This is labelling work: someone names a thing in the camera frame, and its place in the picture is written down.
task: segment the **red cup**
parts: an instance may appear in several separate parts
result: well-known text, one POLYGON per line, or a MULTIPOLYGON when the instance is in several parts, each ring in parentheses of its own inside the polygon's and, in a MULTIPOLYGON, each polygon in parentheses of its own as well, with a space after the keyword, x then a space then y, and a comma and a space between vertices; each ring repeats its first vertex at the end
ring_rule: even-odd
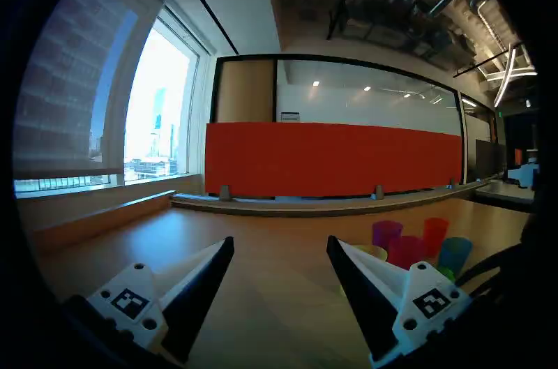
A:
POLYGON ((423 240, 426 257, 436 256, 442 248, 442 243, 448 232, 449 222, 442 218, 428 218, 424 220, 423 240))
POLYGON ((417 236, 404 235, 389 242, 388 263, 409 270, 424 257, 424 241, 417 236))

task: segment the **wooden ledge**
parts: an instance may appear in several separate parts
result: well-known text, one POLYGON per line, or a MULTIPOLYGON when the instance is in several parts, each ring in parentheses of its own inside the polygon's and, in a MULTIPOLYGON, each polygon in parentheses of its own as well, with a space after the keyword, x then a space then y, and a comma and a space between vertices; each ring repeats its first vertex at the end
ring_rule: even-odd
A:
POLYGON ((32 235, 35 249, 40 254, 52 253, 168 208, 174 193, 175 190, 168 190, 35 231, 32 235))

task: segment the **blue cup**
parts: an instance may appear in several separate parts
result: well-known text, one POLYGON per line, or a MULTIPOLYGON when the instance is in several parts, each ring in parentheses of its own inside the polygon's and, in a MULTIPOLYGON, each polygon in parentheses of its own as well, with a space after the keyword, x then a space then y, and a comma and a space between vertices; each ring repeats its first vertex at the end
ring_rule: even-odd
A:
POLYGON ((445 239, 440 250, 438 267, 445 267, 451 270, 457 277, 461 269, 463 269, 472 249, 473 243, 466 238, 456 236, 445 239))

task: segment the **plastic cup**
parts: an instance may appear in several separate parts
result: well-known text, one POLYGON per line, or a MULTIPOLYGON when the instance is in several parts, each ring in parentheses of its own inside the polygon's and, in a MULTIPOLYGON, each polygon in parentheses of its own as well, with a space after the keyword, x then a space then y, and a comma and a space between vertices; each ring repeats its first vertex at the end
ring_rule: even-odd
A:
POLYGON ((409 270, 417 262, 424 260, 424 241, 417 236, 404 235, 392 239, 388 249, 388 263, 409 270))
POLYGON ((446 276, 452 282, 455 282, 455 276, 453 275, 453 272, 447 267, 438 267, 438 272, 446 276))
POLYGON ((472 249, 473 243, 466 238, 456 236, 445 239, 438 259, 438 267, 451 270, 453 275, 457 277, 472 249))
POLYGON ((396 221, 378 221, 372 224, 372 244, 389 251, 392 239, 399 238, 403 224, 396 221))
MULTIPOLYGON (((385 262, 386 259, 388 258, 388 252, 385 251, 382 247, 378 247, 378 246, 354 246, 354 247, 358 248, 359 250, 362 250, 365 253, 368 253, 369 255, 373 255, 374 257, 380 259, 383 262, 385 262)), ((340 286, 339 289, 343 296, 347 296, 345 294, 345 291, 343 290, 343 286, 340 286)))
POLYGON ((428 218, 424 220, 423 240, 426 257, 434 257, 442 248, 444 238, 448 232, 449 222, 442 218, 428 218))

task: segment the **purple cup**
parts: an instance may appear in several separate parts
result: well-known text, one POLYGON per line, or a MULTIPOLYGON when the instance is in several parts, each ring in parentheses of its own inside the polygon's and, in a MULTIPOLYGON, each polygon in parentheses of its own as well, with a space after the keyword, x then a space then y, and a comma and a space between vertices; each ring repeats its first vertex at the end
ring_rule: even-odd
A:
POLYGON ((388 251, 392 239, 399 238, 403 224, 396 221, 378 221, 372 224, 372 244, 388 251))

